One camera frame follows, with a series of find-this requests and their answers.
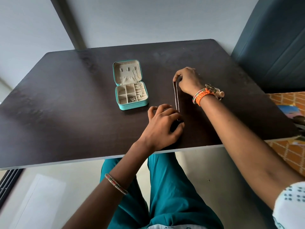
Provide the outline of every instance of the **white patterned sleeve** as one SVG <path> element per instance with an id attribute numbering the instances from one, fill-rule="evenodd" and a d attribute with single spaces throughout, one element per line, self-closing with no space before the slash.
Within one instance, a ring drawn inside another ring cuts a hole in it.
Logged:
<path id="1" fill-rule="evenodd" d="M 281 192 L 272 215 L 279 229 L 304 229 L 305 182 L 292 184 Z"/>

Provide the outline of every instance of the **dark wooden table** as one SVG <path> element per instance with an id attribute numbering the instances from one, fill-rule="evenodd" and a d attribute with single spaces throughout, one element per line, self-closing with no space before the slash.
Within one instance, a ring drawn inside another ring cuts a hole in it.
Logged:
<path id="1" fill-rule="evenodd" d="M 112 64 L 140 61 L 149 105 L 121 111 Z M 214 40 L 47 53 L 0 105 L 0 169 L 123 156 L 148 123 L 149 106 L 175 105 L 172 78 L 195 67 L 225 91 L 223 103 L 264 140 L 298 131 Z M 221 145 L 192 97 L 179 89 L 185 130 L 164 151 Z"/>

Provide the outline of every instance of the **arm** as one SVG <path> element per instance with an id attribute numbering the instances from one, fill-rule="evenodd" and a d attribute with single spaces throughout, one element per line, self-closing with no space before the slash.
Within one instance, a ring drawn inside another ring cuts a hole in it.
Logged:
<path id="1" fill-rule="evenodd" d="M 153 152 L 175 143 L 184 128 L 184 123 L 180 123 L 173 133 L 170 132 L 173 121 L 181 118 L 181 115 L 168 104 L 150 107 L 148 118 L 149 124 L 139 140 L 109 173 L 124 189 L 128 189 L 144 161 Z M 103 179 L 63 229 L 107 228 L 122 198 L 123 194 L 107 179 Z"/>
<path id="2" fill-rule="evenodd" d="M 181 90 L 191 96 L 204 88 L 195 69 L 177 71 L 173 81 L 179 76 Z M 214 96 L 204 96 L 200 106 L 247 183 L 271 209 L 286 187 L 305 180 Z"/>

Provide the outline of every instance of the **chair backrest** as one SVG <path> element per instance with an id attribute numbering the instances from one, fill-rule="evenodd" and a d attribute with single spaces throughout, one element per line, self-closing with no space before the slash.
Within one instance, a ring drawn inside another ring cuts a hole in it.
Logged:
<path id="1" fill-rule="evenodd" d="M 305 91 L 305 0 L 259 0 L 232 58 L 265 91 Z"/>

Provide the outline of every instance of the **person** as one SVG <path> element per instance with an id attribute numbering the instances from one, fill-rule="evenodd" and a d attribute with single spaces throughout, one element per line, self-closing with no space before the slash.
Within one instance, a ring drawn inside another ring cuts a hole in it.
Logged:
<path id="1" fill-rule="evenodd" d="M 205 88 L 193 68 L 177 71 L 173 81 L 178 77 L 182 77 L 179 82 L 181 90 L 191 96 Z M 278 228 L 304 228 L 304 177 L 290 168 L 215 96 L 204 95 L 199 104 L 242 176 L 274 210 L 275 225 Z M 185 123 L 180 123 L 173 132 L 170 127 L 181 118 L 179 112 L 168 104 L 150 107 L 149 123 L 141 137 L 123 158 L 105 160 L 100 184 L 63 229 L 223 228 L 217 215 L 197 194 L 175 154 L 154 154 L 177 141 Z M 147 158 L 151 181 L 149 210 L 135 177 Z"/>

